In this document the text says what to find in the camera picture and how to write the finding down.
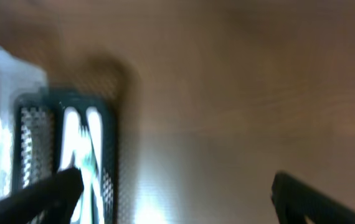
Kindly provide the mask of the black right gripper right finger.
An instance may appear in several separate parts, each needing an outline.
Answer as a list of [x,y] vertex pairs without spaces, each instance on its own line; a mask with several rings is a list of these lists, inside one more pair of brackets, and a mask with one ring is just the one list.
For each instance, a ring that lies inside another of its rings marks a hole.
[[280,223],[355,223],[355,212],[286,172],[277,172],[271,200]]

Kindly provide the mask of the white plastic utensil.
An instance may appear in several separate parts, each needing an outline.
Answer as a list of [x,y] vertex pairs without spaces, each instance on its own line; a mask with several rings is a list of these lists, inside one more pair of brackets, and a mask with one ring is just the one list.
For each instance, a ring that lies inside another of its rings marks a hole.
[[60,151],[60,164],[58,171],[67,169],[72,165],[75,140],[80,127],[80,115],[74,107],[67,107],[64,111],[62,126],[62,145]]

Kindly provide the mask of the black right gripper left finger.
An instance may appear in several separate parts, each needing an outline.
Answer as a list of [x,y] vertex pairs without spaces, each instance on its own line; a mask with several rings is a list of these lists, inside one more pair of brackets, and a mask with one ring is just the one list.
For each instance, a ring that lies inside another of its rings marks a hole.
[[1,200],[0,223],[28,223],[42,212],[42,223],[69,223],[82,192],[81,171],[63,170]]

